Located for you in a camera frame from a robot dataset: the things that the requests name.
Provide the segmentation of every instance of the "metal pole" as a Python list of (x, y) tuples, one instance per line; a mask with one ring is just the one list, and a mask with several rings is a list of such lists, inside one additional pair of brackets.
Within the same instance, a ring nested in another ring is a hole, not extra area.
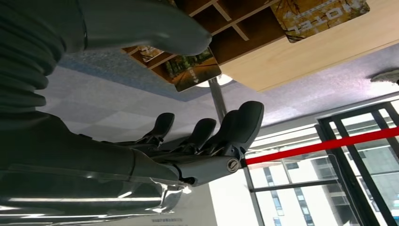
[(224, 116), (227, 114), (226, 104), (224, 103), (222, 90), (220, 89), (219, 83), (216, 78), (212, 78), (208, 81), (209, 88), (211, 89), (213, 103), (215, 104), (217, 117), (219, 122), (222, 123)]
[[(208, 81), (208, 83), (211, 89), (213, 103), (215, 104), (217, 117), (219, 118), (220, 124), (222, 124), (223, 118), (227, 114), (226, 104), (224, 103), (222, 90), (220, 89), (219, 83), (217, 83), (216, 78), (212, 78), (211, 80)], [(252, 204), (254, 206), (256, 219), (258, 221), (259, 226), (264, 226), (263, 216), (259, 206), (258, 198), (256, 197), (255, 192), (251, 192), (251, 190), (254, 189), (254, 184), (252, 182), (249, 169), (247, 166), (244, 166), (242, 169), (244, 170), (245, 179), (247, 180), (248, 190), (251, 196)]]

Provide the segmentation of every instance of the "building window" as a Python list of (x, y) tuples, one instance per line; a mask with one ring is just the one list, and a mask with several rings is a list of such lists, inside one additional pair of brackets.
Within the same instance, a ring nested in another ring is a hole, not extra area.
[(327, 190), (330, 193), (342, 192), (342, 189), (338, 184), (327, 185)]
[(323, 179), (334, 179), (336, 178), (335, 172), (329, 168), (319, 169), (320, 175)]
[(348, 200), (345, 196), (334, 196), (331, 199), (335, 206), (348, 205)]
[(273, 218), (275, 226), (281, 226), (280, 218)]
[(294, 191), (295, 191), (296, 197), (298, 199), (299, 206), (301, 206), (301, 210), (303, 213), (303, 217), (305, 218), (306, 225), (314, 226), (313, 219), (311, 218), (311, 213), (309, 212), (308, 205), (306, 204), (302, 189), (294, 188)]
[(307, 226), (314, 226), (313, 219), (311, 218), (310, 214), (304, 214), (306, 225)]
[(316, 161), (317, 165), (326, 165), (326, 164), (328, 164), (327, 158), (316, 159), (315, 161)]
[(371, 205), (373, 205), (373, 208), (374, 208), (374, 210), (376, 211), (376, 212), (379, 212), (380, 211), (380, 209), (378, 208), (378, 206), (377, 206), (377, 203), (373, 200), (373, 201), (371, 201)]
[(366, 183), (364, 182), (363, 178), (359, 178), (360, 183), (362, 184), (364, 190), (366, 191), (367, 197), (369, 200), (374, 200), (373, 196), (371, 195), (370, 190), (368, 189)]
[(298, 169), (299, 168), (298, 163), (296, 163), (296, 162), (287, 163), (286, 167), (287, 167), (288, 170), (294, 170), (294, 169)]
[(310, 214), (309, 209), (307, 207), (302, 207), (303, 214)]
[[(362, 159), (365, 159), (365, 158), (366, 158), (366, 155), (364, 154), (364, 152), (359, 152), (359, 155), (360, 155), (360, 157), (361, 157)], [(349, 160), (353, 160), (351, 154), (348, 154), (348, 158), (349, 158)]]
[[(269, 186), (273, 186), (274, 185), (273, 177), (271, 176), (269, 167), (266, 167), (263, 170), (264, 170), (264, 174), (266, 175), (267, 183), (269, 184)], [(277, 194), (277, 191), (270, 191), (270, 194), (271, 194), (271, 197), (273, 198), (273, 202), (274, 202), (274, 206), (276, 207), (277, 215), (284, 216), (284, 211), (283, 211), (283, 208), (280, 203), (279, 194)]]

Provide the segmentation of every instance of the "card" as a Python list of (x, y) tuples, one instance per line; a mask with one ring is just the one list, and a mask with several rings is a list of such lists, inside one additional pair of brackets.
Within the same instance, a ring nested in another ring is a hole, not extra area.
[(208, 48), (196, 56), (176, 56), (165, 63), (178, 92), (187, 90), (199, 83), (222, 74), (211, 50)]
[(370, 11), (366, 0), (280, 0), (271, 9), (291, 43)]

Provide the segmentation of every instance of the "wooden board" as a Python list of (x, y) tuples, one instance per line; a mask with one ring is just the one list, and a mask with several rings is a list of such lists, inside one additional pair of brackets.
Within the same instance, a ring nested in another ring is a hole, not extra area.
[(222, 72), (265, 91), (399, 43), (399, 1), (367, 3), (363, 16), (297, 43), (279, 39), (221, 65)]

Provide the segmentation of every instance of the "ceiling light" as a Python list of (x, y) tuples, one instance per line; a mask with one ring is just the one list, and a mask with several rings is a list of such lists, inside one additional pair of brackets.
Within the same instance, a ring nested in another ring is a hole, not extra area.
[[(230, 78), (226, 74), (221, 74), (221, 75), (217, 76), (216, 79), (217, 79), (217, 83), (219, 83), (220, 86), (226, 85), (227, 83), (229, 83), (229, 82), (231, 82), (233, 80), (232, 78)], [(209, 82), (205, 81), (203, 83), (198, 84), (197, 86), (198, 87), (207, 88), (207, 87), (209, 87)]]

